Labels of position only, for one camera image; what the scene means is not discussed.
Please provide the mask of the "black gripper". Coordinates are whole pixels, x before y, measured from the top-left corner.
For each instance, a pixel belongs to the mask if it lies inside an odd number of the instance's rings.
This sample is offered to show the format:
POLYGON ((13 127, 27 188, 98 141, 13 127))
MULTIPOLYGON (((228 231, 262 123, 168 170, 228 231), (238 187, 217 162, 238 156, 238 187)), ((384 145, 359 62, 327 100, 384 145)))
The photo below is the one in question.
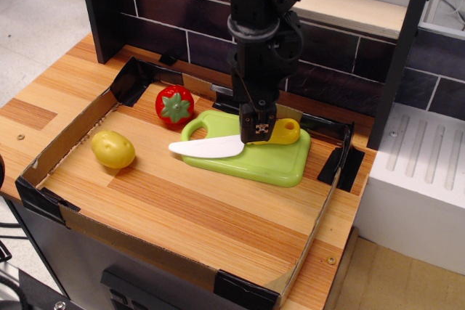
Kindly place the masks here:
POLYGON ((241 25, 231 17, 227 28, 236 41, 229 60, 234 93, 243 103, 240 139, 244 144, 268 142, 276 122, 278 84, 295 73, 304 49, 302 24, 296 12, 286 12, 264 29, 241 25))

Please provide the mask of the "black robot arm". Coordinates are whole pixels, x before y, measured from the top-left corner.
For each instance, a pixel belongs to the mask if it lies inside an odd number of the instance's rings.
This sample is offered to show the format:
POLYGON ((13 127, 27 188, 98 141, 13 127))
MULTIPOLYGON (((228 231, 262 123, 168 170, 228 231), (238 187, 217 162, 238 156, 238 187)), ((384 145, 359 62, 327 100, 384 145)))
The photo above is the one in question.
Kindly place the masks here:
POLYGON ((230 0, 227 29, 235 41, 227 61, 239 104, 240 139, 267 142, 277 122, 279 84, 298 68, 304 49, 295 11, 301 0, 230 0))

